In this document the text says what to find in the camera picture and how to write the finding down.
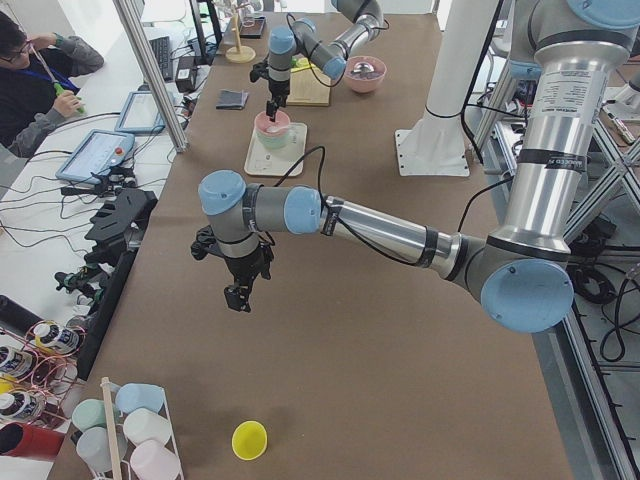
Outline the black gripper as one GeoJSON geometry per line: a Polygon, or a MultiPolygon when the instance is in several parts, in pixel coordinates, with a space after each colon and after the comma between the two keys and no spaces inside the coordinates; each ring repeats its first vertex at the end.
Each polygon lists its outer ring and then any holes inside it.
{"type": "Polygon", "coordinates": [[[266,102],[265,113],[271,122],[276,121],[279,106],[285,106],[290,94],[291,68],[272,68],[267,60],[255,63],[249,74],[252,83],[266,79],[269,84],[271,100],[266,102]]]}
{"type": "Polygon", "coordinates": [[[224,260],[233,276],[233,283],[224,289],[227,307],[250,313],[254,281],[257,277],[271,279],[270,266],[274,259],[271,245],[253,232],[242,234],[239,240],[223,241],[215,236],[212,226],[206,226],[196,232],[190,250],[195,260],[203,260],[207,255],[224,260]]]}

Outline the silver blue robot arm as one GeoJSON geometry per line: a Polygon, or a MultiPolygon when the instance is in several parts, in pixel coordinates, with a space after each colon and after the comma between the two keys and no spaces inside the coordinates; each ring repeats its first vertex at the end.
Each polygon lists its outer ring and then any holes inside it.
{"type": "Polygon", "coordinates": [[[250,72],[251,82],[261,78],[268,81],[271,98],[266,102],[265,113],[270,121],[275,121],[278,110],[286,106],[294,56],[304,56],[324,75],[338,82],[352,51],[373,41],[385,29],[383,10],[374,0],[334,1],[332,6],[351,26],[328,44],[320,40],[316,25],[309,18],[290,18],[286,25],[270,31],[268,54],[254,64],[250,72]]]}
{"type": "Polygon", "coordinates": [[[227,305],[248,311],[254,280],[273,258],[263,231],[319,232],[361,241],[399,263],[430,268],[468,291],[489,317],[540,332],[570,311],[564,229],[612,70],[630,56],[635,1],[519,1],[511,59],[541,69],[505,218],[485,239],[445,234],[309,187],[248,184],[232,170],[198,188],[209,223],[192,256],[222,258],[233,275],[227,305]]]}

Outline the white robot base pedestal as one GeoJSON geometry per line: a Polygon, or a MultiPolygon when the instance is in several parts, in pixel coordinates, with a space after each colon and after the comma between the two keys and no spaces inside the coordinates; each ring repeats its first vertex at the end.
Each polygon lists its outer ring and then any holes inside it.
{"type": "Polygon", "coordinates": [[[396,132],[402,176],[469,175],[461,126],[463,108],[500,10],[499,1],[452,3],[423,116],[411,129],[396,132]]]}

